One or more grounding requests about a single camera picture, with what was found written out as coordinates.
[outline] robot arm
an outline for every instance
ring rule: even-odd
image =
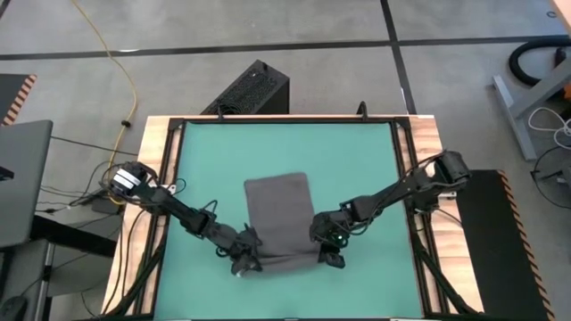
[[[340,250],[347,246],[351,235],[363,234],[384,208],[412,199],[416,209],[435,210],[440,193],[458,191],[470,177],[458,152],[442,152],[422,162],[434,164],[432,176],[426,172],[426,165],[415,167],[398,182],[374,195],[358,196],[341,203],[339,210],[317,214],[310,227],[310,238],[322,244],[320,260],[329,266],[344,268]]]
[[[261,245],[253,228],[237,232],[228,225],[216,222],[216,214],[207,209],[187,207],[173,197],[169,190],[150,182],[157,181],[156,172],[137,161],[125,163],[114,175],[107,189],[113,198],[138,205],[152,215],[171,215],[185,230],[199,239],[206,238],[217,246],[219,257],[230,257],[231,272],[240,276],[247,270],[261,271],[257,247]]]

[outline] wooden board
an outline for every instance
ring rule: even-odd
[[[375,115],[371,117],[395,117],[396,115]],[[162,162],[162,155],[164,147],[166,144],[166,137],[168,132],[168,125],[170,118],[192,118],[192,119],[215,119],[217,116],[203,115],[203,116],[152,116],[149,117],[145,126],[145,133],[143,135],[143,141],[141,143],[141,148],[139,150],[138,160],[147,164],[149,167],[159,171]],[[355,117],[357,115],[233,115],[228,116],[232,118],[258,118],[258,119],[273,119],[273,118],[290,118],[290,119],[303,119],[303,118],[348,118]],[[416,153],[419,160],[423,160],[429,156],[439,153],[442,150],[442,145],[440,142],[440,137],[438,136],[438,129],[436,128],[436,122],[434,116],[410,116],[410,124],[412,129],[412,134],[414,137],[414,143],[416,147]],[[175,139],[173,139],[172,154],[170,157],[170,163],[167,171],[167,183],[172,183],[174,181],[173,171],[176,164],[176,155],[174,154],[178,149],[178,139],[179,133],[175,133]],[[402,139],[401,135],[401,146],[403,150],[404,160],[409,159],[408,151],[406,150],[406,142]],[[458,208],[455,201],[443,201],[441,206],[444,210],[448,211],[450,214],[454,215],[459,219]],[[124,214],[123,223],[123,234],[127,235],[130,230],[135,217],[139,213],[140,209],[137,206],[128,205]],[[120,251],[119,246],[115,251],[115,258],[113,259],[112,271],[109,278],[109,283],[107,284],[107,290],[105,293],[105,299],[103,301],[103,308],[107,305],[107,302],[112,298],[113,290],[115,289],[115,284],[117,278],[120,279],[118,290],[115,296],[112,298],[110,307],[108,310],[114,308],[120,301],[122,293],[122,282],[123,276],[126,275],[126,289],[132,285],[135,280],[137,273],[138,264],[142,258],[143,251],[145,250],[145,242],[149,231],[150,216],[143,215],[138,221],[137,225],[131,236],[131,245],[129,250],[129,257],[126,258],[126,247],[127,247],[127,237],[122,238],[123,244],[123,264],[120,269],[119,267],[119,257]],[[438,251],[438,256],[441,264],[443,273],[449,279],[451,284],[456,288],[458,293],[464,298],[467,304],[472,308],[481,311],[482,302],[480,300],[480,295],[476,285],[476,278],[474,277],[474,269],[472,268],[472,263],[470,261],[468,246],[466,244],[466,239],[461,227],[453,220],[435,213],[432,219],[432,228],[434,230],[434,238],[436,241],[436,247]],[[125,263],[128,259],[128,269],[125,273]],[[426,271],[428,278],[430,299],[432,302],[432,308],[434,311],[438,311],[438,297],[436,295],[434,279],[430,276],[428,271]],[[153,300],[153,290],[154,282],[156,280],[156,274],[153,273],[149,277],[145,292],[145,302],[143,307],[143,312],[147,313],[151,311],[152,300]]]
[[[567,32],[571,34],[571,1],[569,0],[551,0],[553,7],[561,22],[567,27]]]

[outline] white cable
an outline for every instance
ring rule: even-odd
[[[535,116],[535,114],[536,114],[538,111],[548,111],[548,112],[552,113],[553,115],[555,115],[555,117],[557,117],[557,119],[559,119],[559,121],[561,122],[561,124],[563,125],[563,127],[562,127],[562,128],[558,128],[558,129],[555,129],[555,128],[538,128],[538,127],[532,125],[532,118]],[[534,112],[532,112],[532,114],[529,115],[529,119],[527,119],[527,125],[528,125],[531,129],[534,129],[534,130],[537,130],[537,131],[553,132],[553,140],[555,141],[555,144],[557,144],[557,145],[558,145],[559,147],[561,147],[561,148],[565,148],[565,149],[571,151],[571,147],[566,146],[566,145],[560,143],[560,142],[557,140],[557,135],[558,135],[560,132],[563,132],[563,134],[565,134],[565,136],[567,136],[567,137],[571,137],[571,127],[569,126],[569,124],[571,124],[571,119],[568,120],[568,121],[564,121],[563,118],[562,118],[561,116],[559,116],[559,114],[557,114],[555,111],[552,111],[551,109],[545,108],[545,107],[539,107],[539,108],[536,109]]]

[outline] table leg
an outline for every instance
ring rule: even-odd
[[[501,108],[508,118],[526,161],[537,159],[537,155],[529,133],[527,133],[527,119],[523,119],[524,113],[539,107],[557,93],[569,79],[571,79],[571,59],[565,59],[548,77],[542,79],[514,102],[501,76],[493,77],[493,84],[502,103]]]

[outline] orange and black hazard stripe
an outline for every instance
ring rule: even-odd
[[[551,307],[551,302],[548,298],[547,292],[545,291],[545,285],[543,285],[542,277],[539,273],[539,268],[537,267],[537,262],[535,261],[535,256],[532,251],[532,246],[527,241],[527,234],[525,233],[524,224],[521,221],[521,217],[519,216],[519,211],[517,210],[516,201],[514,200],[514,194],[511,191],[511,187],[509,187],[508,177],[503,170],[498,170],[498,174],[500,174],[501,182],[503,183],[503,188],[506,192],[506,196],[508,197],[508,201],[511,205],[511,212],[516,220],[517,229],[519,230],[519,237],[521,238],[521,242],[524,245],[525,253],[527,255],[527,259],[529,260],[530,268],[532,269],[532,273],[534,274],[535,282],[537,283],[537,289],[539,291],[540,296],[542,297],[543,306],[547,311],[547,319],[549,321],[555,320],[555,314],[553,313],[553,308]]]
[[[8,112],[4,116],[4,119],[2,119],[0,126],[9,126],[13,124],[14,121],[16,121],[16,118],[18,117],[18,114],[20,113],[26,98],[28,98],[29,92],[32,90],[36,79],[36,75],[29,75],[26,79],[24,79],[24,83],[21,85],[20,91],[18,91],[18,94],[10,105]]]

